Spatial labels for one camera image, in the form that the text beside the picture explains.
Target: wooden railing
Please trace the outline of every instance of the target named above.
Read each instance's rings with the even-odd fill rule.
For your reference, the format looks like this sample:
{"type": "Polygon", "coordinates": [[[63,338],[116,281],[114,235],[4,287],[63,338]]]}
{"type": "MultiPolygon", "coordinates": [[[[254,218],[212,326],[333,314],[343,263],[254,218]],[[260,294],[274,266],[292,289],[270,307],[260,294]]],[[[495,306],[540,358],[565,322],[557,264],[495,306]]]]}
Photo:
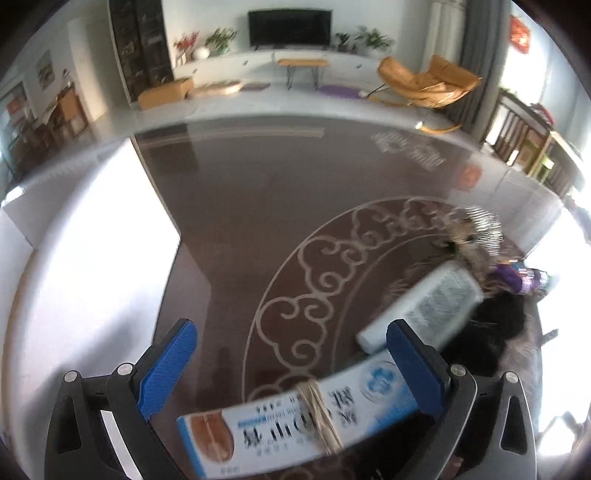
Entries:
{"type": "Polygon", "coordinates": [[[577,152],[544,118],[506,90],[499,91],[485,138],[501,161],[521,169],[561,198],[573,186],[577,190],[584,186],[583,162],[577,152]],[[501,129],[491,141],[489,134],[499,121],[501,129]]]}

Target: red flower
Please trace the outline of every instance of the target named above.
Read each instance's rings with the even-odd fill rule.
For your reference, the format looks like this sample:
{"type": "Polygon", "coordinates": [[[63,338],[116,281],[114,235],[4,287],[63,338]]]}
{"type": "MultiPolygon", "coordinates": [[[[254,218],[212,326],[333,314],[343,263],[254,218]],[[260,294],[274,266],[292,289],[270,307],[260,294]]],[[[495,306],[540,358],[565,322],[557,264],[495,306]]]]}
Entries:
{"type": "Polygon", "coordinates": [[[188,37],[187,34],[183,34],[179,41],[174,42],[174,46],[178,51],[185,51],[193,48],[195,42],[197,41],[197,37],[199,36],[199,32],[191,33],[191,36],[188,37]]]}

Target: orange chair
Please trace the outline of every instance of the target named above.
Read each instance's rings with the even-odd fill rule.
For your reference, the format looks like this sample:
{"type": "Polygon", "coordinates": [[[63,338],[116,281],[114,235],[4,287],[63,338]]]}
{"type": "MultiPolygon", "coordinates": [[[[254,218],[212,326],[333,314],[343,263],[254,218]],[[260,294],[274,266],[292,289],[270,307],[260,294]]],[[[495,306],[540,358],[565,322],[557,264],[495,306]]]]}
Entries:
{"type": "MultiPolygon", "coordinates": [[[[442,108],[459,100],[480,85],[481,78],[440,57],[434,55],[429,70],[415,74],[392,57],[384,58],[378,67],[378,74],[384,84],[369,93],[367,97],[389,105],[442,108]],[[407,103],[392,103],[374,95],[385,86],[407,100],[407,103]]],[[[442,134],[457,130],[462,125],[450,128],[432,129],[419,122],[417,129],[431,134],[442,134]]]]}

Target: floor mat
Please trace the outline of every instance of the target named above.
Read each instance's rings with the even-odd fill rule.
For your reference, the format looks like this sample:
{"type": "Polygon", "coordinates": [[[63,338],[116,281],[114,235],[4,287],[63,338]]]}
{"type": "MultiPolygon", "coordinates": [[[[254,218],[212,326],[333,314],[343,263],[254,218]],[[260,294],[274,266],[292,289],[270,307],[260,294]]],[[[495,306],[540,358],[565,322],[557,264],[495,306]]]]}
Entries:
{"type": "Polygon", "coordinates": [[[241,91],[242,92],[260,92],[260,91],[268,88],[269,85],[270,85],[270,83],[258,83],[258,82],[246,83],[242,87],[241,91]]]}
{"type": "Polygon", "coordinates": [[[343,87],[340,85],[323,85],[318,88],[323,95],[338,98],[359,98],[360,90],[358,88],[343,87]]]}

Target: television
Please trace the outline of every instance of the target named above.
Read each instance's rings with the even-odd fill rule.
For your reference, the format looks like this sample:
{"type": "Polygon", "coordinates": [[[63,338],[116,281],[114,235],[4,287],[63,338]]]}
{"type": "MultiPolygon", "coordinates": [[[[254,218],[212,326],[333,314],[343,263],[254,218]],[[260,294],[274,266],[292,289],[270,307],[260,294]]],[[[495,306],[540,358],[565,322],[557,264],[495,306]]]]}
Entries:
{"type": "Polygon", "coordinates": [[[251,47],[328,47],[332,10],[277,9],[248,12],[251,47]]]}

